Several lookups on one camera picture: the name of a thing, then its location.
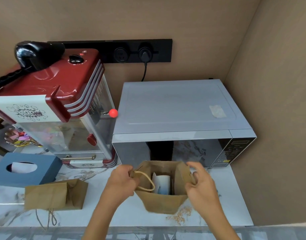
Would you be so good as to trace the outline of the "white item in bag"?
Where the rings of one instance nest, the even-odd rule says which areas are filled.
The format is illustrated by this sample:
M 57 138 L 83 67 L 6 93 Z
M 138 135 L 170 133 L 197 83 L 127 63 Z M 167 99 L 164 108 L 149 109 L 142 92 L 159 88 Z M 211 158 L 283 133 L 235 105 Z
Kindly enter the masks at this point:
M 152 181 L 155 189 L 153 193 L 160 195 L 170 195 L 171 193 L 171 176 L 169 175 L 156 175 L 152 174 Z

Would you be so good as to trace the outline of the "flat brown paper bag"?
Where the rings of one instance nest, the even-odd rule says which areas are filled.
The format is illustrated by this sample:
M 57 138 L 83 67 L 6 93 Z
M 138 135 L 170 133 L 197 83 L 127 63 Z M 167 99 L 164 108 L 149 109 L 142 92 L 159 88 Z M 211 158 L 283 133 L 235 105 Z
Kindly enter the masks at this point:
M 87 194 L 88 183 L 69 179 L 25 187 L 25 210 L 81 210 Z

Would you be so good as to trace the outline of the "brown paper bag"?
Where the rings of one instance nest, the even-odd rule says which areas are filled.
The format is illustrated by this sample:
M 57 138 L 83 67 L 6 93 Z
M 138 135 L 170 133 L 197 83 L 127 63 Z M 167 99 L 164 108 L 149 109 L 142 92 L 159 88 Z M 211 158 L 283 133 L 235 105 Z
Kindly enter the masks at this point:
M 170 176 L 167 180 L 170 194 L 154 193 L 157 189 L 157 184 L 152 180 L 154 173 L 157 176 Z M 139 179 L 135 193 L 143 202 L 145 209 L 157 214 L 175 214 L 188 198 L 186 184 L 195 185 L 189 166 L 181 161 L 143 161 L 130 176 Z
M 88 183 L 69 179 L 25 187 L 25 210 L 81 210 L 87 194 Z

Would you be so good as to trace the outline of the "person's left forearm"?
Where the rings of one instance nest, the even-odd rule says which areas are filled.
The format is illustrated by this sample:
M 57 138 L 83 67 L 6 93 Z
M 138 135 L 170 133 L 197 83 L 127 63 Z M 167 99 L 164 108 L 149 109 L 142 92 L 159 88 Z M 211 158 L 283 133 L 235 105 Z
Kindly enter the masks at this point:
M 128 195 L 117 191 L 103 191 L 99 202 L 82 236 L 82 240 L 106 240 L 110 222 L 117 208 L 128 198 Z

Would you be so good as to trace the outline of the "person's right hand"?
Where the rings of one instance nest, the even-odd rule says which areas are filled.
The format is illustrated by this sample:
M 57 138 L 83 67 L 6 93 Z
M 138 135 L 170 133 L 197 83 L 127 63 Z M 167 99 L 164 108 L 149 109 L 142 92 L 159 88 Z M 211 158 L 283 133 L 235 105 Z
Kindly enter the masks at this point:
M 187 162 L 187 165 L 190 168 L 195 169 L 195 172 L 193 173 L 193 177 L 195 179 L 195 184 L 198 191 L 199 196 L 188 196 L 189 200 L 215 200 L 219 199 L 218 192 L 215 186 L 215 182 L 210 176 L 210 174 L 203 168 L 201 163 L 198 162 Z

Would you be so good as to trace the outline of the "blue tissue box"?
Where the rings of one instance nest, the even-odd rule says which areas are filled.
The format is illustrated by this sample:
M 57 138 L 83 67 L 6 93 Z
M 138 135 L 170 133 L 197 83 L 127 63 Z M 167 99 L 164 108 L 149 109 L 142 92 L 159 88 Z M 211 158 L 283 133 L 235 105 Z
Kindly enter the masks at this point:
M 7 153 L 0 161 L 0 186 L 24 188 L 54 182 L 62 165 L 54 155 Z

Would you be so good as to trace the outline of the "black hair dryer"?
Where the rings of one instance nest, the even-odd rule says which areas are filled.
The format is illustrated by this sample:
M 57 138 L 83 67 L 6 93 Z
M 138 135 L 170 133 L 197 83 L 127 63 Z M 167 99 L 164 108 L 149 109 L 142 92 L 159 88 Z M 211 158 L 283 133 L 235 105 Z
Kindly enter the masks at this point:
M 22 76 L 44 70 L 58 62 L 65 52 L 63 43 L 22 41 L 14 48 L 20 68 L 0 77 L 0 89 Z

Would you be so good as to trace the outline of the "red popcorn machine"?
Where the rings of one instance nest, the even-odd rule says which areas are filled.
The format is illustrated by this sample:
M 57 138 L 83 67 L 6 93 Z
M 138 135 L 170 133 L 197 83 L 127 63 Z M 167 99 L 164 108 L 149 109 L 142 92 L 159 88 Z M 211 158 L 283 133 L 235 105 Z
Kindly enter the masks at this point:
M 112 168 L 115 109 L 98 50 L 66 49 L 50 67 L 0 87 L 0 117 L 69 168 Z

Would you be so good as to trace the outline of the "black power strip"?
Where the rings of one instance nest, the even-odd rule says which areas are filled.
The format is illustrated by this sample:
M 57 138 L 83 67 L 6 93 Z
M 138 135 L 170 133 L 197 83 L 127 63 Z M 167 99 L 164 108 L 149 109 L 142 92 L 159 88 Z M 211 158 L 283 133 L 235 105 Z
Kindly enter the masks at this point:
M 66 60 L 73 65 L 87 61 L 87 51 L 95 49 L 99 52 L 103 63 L 142 63 L 139 49 L 149 47 L 152 60 L 149 63 L 170 63 L 172 56 L 172 39 L 137 39 L 137 40 L 79 40 L 79 41 L 48 41 L 63 43 L 66 50 L 71 50 Z

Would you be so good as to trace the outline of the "person's right forearm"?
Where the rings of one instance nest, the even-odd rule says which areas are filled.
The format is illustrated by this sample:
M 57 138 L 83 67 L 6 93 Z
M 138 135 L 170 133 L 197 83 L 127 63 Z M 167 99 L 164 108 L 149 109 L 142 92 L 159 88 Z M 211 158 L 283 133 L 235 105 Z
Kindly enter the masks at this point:
M 216 240 L 241 240 L 227 220 L 219 199 L 190 201 Z

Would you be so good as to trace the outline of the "silver microwave oven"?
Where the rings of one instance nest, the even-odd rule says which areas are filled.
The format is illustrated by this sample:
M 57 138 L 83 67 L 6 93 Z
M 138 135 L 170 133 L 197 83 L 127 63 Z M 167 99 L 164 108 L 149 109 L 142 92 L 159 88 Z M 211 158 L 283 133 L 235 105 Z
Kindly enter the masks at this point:
M 126 82 L 112 145 L 123 164 L 232 163 L 256 138 L 219 79 Z

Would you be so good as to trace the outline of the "colourful wrapped candies dish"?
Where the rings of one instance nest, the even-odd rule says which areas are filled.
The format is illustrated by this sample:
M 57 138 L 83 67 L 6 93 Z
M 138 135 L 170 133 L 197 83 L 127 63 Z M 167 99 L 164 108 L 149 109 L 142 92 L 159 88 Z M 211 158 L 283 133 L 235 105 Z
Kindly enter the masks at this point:
M 14 127 L 9 128 L 4 137 L 6 143 L 13 145 L 15 147 L 25 147 L 28 145 L 35 145 L 40 148 L 43 146 L 39 144 L 37 141 L 35 141 L 31 136 L 29 136 L 27 133 L 25 133 L 22 130 L 18 130 Z

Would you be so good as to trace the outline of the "person's left hand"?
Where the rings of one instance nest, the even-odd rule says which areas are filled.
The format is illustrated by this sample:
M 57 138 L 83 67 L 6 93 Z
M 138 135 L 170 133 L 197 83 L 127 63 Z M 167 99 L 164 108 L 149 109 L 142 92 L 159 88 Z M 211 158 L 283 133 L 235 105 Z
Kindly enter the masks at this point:
M 133 196 L 134 191 L 139 186 L 139 179 L 130 177 L 131 172 L 124 172 L 123 164 L 119 165 L 112 171 L 107 181 L 105 191 L 108 192 L 110 200 L 118 205 L 128 197 Z

